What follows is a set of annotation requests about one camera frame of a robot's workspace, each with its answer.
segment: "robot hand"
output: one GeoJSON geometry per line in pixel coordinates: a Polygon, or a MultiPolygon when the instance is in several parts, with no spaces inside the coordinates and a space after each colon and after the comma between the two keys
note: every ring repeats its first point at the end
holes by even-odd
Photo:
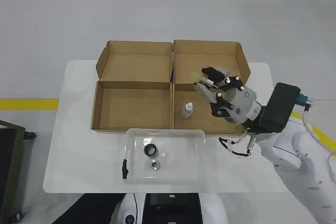
{"type": "Polygon", "coordinates": [[[244,86],[239,76],[229,74],[222,68],[205,67],[203,77],[194,83],[195,89],[210,104],[213,116],[231,124],[254,120],[262,108],[256,102],[256,93],[244,86]]]}

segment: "clear plastic container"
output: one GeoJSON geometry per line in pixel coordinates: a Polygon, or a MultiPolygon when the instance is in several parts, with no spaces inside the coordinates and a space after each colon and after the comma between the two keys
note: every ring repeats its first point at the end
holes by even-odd
{"type": "Polygon", "coordinates": [[[160,130],[131,128],[126,132],[125,159],[128,175],[125,183],[196,183],[199,176],[199,151],[204,147],[202,130],[160,130]],[[152,158],[144,153],[147,144],[158,149],[152,168],[152,158]]]}

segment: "yellow floor line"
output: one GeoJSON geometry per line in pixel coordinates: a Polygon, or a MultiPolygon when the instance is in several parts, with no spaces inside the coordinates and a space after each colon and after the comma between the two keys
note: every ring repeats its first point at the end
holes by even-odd
{"type": "MultiPolygon", "coordinates": [[[[0,99],[0,110],[57,110],[59,99],[0,99]]],[[[302,116],[292,112],[291,116],[302,119],[302,116]]],[[[321,142],[336,150],[336,142],[314,127],[314,132],[319,136],[321,142]]]]}
{"type": "Polygon", "coordinates": [[[0,99],[0,110],[57,110],[59,99],[0,99]]]}
{"type": "MultiPolygon", "coordinates": [[[[293,111],[291,113],[291,116],[297,119],[302,119],[302,116],[298,114],[297,112],[293,111]]],[[[313,126],[314,133],[320,138],[321,143],[330,148],[332,151],[336,150],[336,142],[327,136],[325,133],[323,133],[321,130],[317,129],[317,127],[313,126]]]]}

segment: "white bottle cap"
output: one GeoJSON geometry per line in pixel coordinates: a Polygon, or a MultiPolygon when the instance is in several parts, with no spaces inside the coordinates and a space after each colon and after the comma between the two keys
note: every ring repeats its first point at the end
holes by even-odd
{"type": "Polygon", "coordinates": [[[193,109],[193,104],[191,102],[187,103],[185,106],[188,110],[192,110],[193,109]]]}

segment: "cardboard compartment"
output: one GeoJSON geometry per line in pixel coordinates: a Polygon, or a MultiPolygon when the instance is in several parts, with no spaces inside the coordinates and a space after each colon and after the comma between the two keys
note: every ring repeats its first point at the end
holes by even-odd
{"type": "Polygon", "coordinates": [[[96,65],[91,129],[172,128],[172,44],[108,41],[96,65]]]}
{"type": "Polygon", "coordinates": [[[211,134],[241,134],[242,126],[213,117],[210,105],[194,91],[190,74],[200,72],[203,67],[228,69],[230,76],[239,76],[244,83],[250,76],[248,63],[238,42],[175,40],[173,128],[201,129],[211,134]],[[189,119],[183,119],[181,111],[189,102],[193,103],[193,113],[189,119]]]}

